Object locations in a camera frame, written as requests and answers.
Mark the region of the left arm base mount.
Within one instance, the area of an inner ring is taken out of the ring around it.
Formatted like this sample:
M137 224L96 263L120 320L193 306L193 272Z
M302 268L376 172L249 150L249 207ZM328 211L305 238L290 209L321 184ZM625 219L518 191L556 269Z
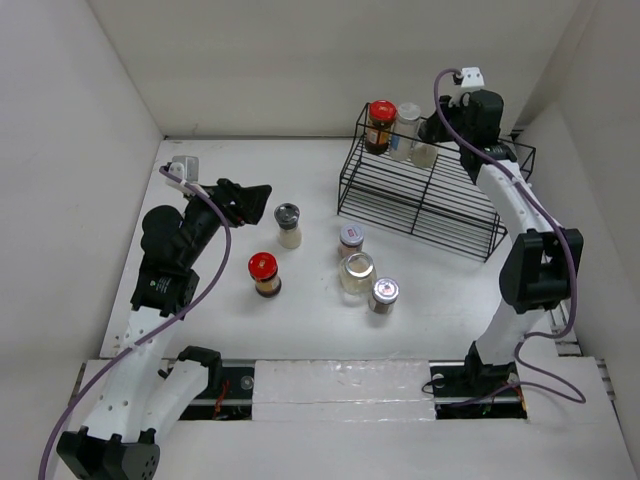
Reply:
M224 363L213 390L199 394L185 408L182 421L242 421L252 418L255 366Z

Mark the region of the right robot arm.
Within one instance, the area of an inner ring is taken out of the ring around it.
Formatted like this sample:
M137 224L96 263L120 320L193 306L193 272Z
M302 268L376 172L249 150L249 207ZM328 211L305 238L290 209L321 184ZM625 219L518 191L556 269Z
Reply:
M584 239L562 227L540 204L521 173L513 150L500 140L504 102L488 90L458 98L435 97L435 112L419 129L427 143L454 142L472 183L491 201L511 239L499 274L501 302L475 340L461 371L445 375L458 408L517 389L516 364L534 327L562 301L575 300Z

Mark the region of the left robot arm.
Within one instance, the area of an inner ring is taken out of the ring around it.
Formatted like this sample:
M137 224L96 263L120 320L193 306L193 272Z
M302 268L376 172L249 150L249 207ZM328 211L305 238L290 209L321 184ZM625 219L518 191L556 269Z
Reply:
M86 386L105 381L93 410L76 431L60 435L56 452L78 479L151 479L161 441L192 400L223 390L219 352L188 346L165 374L169 343L212 286L197 289L193 266L218 230L260 222L272 188L179 182L188 199L179 211L160 205L142 221L143 258L131 297L121 351Z

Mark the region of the silver lid white bottle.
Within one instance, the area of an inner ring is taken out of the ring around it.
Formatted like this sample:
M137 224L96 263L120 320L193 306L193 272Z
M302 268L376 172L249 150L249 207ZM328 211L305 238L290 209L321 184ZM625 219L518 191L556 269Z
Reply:
M410 156L414 136L421 120L421 108L412 102L405 102L397 107L389 152L396 161L407 160Z

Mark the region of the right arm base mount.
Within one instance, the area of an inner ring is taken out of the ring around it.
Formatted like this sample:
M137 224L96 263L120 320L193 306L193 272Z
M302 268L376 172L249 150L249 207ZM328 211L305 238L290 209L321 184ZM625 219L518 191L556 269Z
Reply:
M432 396L437 420L527 418L520 389L506 388L518 380L514 363L474 379L461 361L430 362L429 371L422 391Z

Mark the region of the black knob lid grinder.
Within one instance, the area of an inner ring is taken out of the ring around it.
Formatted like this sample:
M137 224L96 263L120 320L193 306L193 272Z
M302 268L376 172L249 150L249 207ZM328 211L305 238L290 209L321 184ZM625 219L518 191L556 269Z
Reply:
M421 169L432 168L437 160L438 147L424 142L419 136L414 139L410 155L411 163Z

